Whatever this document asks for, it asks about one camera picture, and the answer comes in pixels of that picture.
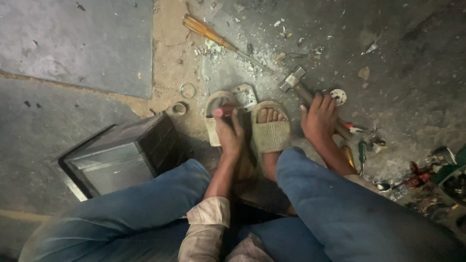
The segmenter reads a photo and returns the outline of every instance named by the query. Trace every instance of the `hammer head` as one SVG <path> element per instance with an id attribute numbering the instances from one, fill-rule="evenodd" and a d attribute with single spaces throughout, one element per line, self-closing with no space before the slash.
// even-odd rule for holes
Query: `hammer head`
<path id="1" fill-rule="evenodd" d="M 292 89 L 297 83 L 299 83 L 299 79 L 303 76 L 306 72 L 302 67 L 296 66 L 296 68 L 278 85 L 283 92 L 288 92 L 288 90 Z"/>

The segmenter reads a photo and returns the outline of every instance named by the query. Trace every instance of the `green screwdriver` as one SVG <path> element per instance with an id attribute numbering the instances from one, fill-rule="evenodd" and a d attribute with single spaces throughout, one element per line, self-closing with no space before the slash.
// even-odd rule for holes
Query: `green screwdriver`
<path id="1" fill-rule="evenodd" d="M 366 163 L 366 152 L 367 152 L 366 141 L 359 142 L 359 144 L 357 144 L 357 148 L 359 151 L 359 162 L 361 162 L 361 171 L 359 171 L 359 175 L 362 176 L 364 174 L 364 164 Z"/>

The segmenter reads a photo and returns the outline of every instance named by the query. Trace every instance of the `blue jeans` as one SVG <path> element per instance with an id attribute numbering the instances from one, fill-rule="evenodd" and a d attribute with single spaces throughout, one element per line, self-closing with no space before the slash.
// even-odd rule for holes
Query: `blue jeans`
<path id="1" fill-rule="evenodd" d="M 38 229 L 21 260 L 176 261 L 188 230 L 179 219 L 198 204 L 211 176 L 188 160 L 142 185 L 78 204 Z M 299 218 L 239 226 L 276 261 L 464 261 L 449 230 L 308 159 L 285 150 L 278 186 Z"/>

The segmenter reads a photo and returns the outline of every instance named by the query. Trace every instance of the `slipper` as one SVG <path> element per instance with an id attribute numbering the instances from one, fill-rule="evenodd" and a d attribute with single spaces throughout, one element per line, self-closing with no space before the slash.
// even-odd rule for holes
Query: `slipper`
<path id="1" fill-rule="evenodd" d="M 220 146 L 219 136 L 217 135 L 217 132 L 215 131 L 217 122 L 215 121 L 215 118 L 213 118 L 212 110 L 222 107 L 226 104 L 238 106 L 238 107 L 240 105 L 236 96 L 233 93 L 227 92 L 227 91 L 219 91 L 219 92 L 212 94 L 206 102 L 206 107 L 204 110 L 206 114 L 205 122 L 206 122 L 206 127 L 207 127 L 207 133 L 209 134 L 209 141 L 210 141 L 211 146 Z"/>
<path id="2" fill-rule="evenodd" d="M 283 115 L 285 120 L 270 123 L 257 123 L 257 115 L 264 108 L 273 108 Z M 275 101 L 264 101 L 257 104 L 251 112 L 253 138 L 258 153 L 283 151 L 291 145 L 291 128 L 284 108 Z"/>

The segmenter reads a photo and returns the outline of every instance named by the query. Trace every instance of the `hammer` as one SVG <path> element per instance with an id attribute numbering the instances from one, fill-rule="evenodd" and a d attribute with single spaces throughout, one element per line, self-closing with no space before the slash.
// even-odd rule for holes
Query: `hammer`
<path id="1" fill-rule="evenodd" d="M 289 90 L 294 90 L 298 97 L 304 100 L 307 107 L 311 106 L 314 96 L 301 84 L 300 78 L 306 72 L 302 67 L 297 66 L 278 86 L 283 92 L 287 93 Z M 349 141 L 353 137 L 350 130 L 345 127 L 340 118 L 336 121 L 335 125 L 336 132 L 345 140 Z"/>

